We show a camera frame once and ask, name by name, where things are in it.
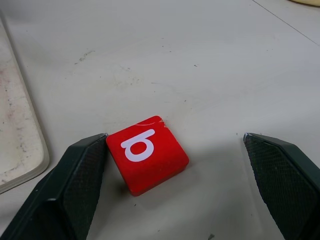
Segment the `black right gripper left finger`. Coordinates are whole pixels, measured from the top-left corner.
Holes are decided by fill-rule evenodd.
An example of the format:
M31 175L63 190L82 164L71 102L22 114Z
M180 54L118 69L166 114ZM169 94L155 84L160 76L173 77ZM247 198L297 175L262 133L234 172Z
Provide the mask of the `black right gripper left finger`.
M107 159L107 134L70 145L34 187L2 240L85 240L97 208Z

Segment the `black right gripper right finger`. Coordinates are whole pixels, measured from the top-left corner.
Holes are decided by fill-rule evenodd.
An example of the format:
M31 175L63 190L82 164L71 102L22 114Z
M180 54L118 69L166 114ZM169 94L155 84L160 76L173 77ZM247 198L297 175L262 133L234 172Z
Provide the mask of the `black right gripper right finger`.
M320 238L320 169L294 144L246 133L260 196L286 240Z

